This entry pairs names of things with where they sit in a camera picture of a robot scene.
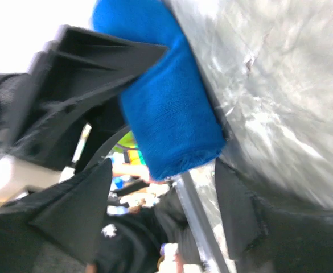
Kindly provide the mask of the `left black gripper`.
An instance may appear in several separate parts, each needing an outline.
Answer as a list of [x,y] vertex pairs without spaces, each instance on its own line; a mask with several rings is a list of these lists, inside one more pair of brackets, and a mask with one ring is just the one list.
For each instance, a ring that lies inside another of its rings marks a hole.
[[0,73],[0,154],[60,171],[81,131],[97,133],[81,157],[94,153],[124,127],[117,96],[168,51],[74,26],[61,26],[27,73]]

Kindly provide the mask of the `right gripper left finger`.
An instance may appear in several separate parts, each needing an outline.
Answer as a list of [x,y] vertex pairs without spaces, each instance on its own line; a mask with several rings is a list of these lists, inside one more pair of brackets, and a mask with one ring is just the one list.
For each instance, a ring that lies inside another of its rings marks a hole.
[[111,182],[106,159],[0,207],[0,272],[82,272],[93,258]]

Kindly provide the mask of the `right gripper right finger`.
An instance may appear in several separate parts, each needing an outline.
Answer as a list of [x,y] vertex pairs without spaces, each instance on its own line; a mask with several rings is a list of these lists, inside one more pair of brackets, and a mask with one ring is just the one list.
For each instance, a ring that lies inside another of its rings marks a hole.
[[333,212],[255,184],[218,159],[215,187],[238,272],[333,272]]

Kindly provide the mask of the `blue towel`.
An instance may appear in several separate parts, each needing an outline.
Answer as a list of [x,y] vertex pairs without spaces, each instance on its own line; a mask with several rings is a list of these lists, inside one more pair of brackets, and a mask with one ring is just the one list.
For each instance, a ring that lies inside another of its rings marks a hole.
[[151,177],[162,180],[218,157],[226,141],[189,43],[161,1],[99,1],[96,31],[168,52],[120,95]]

